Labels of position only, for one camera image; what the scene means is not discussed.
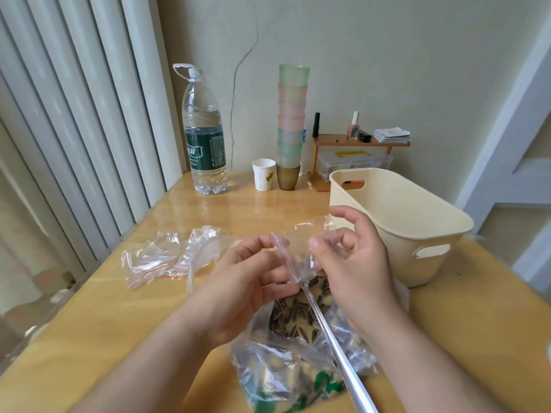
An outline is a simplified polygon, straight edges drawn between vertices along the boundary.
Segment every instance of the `green bottle label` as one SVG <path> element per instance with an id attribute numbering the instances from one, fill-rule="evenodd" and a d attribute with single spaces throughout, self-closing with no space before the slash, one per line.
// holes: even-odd
<path id="1" fill-rule="evenodd" d="M 183 131 L 186 133 L 187 154 L 193 170 L 211 171 L 226 165 L 224 132 L 221 126 L 184 127 Z"/>

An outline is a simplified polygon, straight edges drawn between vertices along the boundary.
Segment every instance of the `vertical blinds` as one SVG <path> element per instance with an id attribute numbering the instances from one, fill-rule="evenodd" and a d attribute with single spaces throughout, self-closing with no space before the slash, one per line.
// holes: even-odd
<path id="1" fill-rule="evenodd" d="M 91 272 L 186 169 L 156 1 L 0 0 L 0 46 L 0 136 Z"/>

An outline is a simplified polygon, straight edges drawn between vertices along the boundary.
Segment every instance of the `beige plastic basket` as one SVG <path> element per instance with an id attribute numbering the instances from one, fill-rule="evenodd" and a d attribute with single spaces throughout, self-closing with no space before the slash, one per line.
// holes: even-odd
<path id="1" fill-rule="evenodd" d="M 379 168 L 331 173 L 329 204 L 348 205 L 366 213 L 389 250 L 392 273 L 406 286 L 426 284 L 473 220 L 463 211 L 403 176 Z M 344 190 L 346 181 L 363 180 L 357 190 Z M 334 218 L 338 227 L 349 227 Z"/>

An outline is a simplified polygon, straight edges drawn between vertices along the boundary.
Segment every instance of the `small wooden rack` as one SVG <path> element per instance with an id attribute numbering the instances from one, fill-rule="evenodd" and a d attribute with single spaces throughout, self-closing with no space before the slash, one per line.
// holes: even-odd
<path id="1" fill-rule="evenodd" d="M 308 184 L 312 190 L 319 193 L 328 193 L 331 191 L 331 182 L 324 181 L 316 171 L 317 152 L 320 146 L 360 146 L 360 147 L 386 147 L 386 154 L 390 155 L 393 147 L 408 147 L 411 143 L 392 143 L 379 142 L 375 137 L 371 138 L 371 142 L 363 143 L 358 139 L 347 139 L 346 135 L 319 135 L 313 139 L 313 158 L 312 171 L 308 173 Z M 345 190 L 355 190 L 361 188 L 363 184 L 344 184 Z"/>

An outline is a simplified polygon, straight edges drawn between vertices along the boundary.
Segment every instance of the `brown cup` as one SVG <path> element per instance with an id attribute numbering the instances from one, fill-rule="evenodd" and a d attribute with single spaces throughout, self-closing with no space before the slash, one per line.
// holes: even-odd
<path id="1" fill-rule="evenodd" d="M 276 165 L 275 171 L 280 189 L 287 191 L 295 189 L 296 181 L 299 179 L 300 166 L 296 168 L 282 168 Z"/>

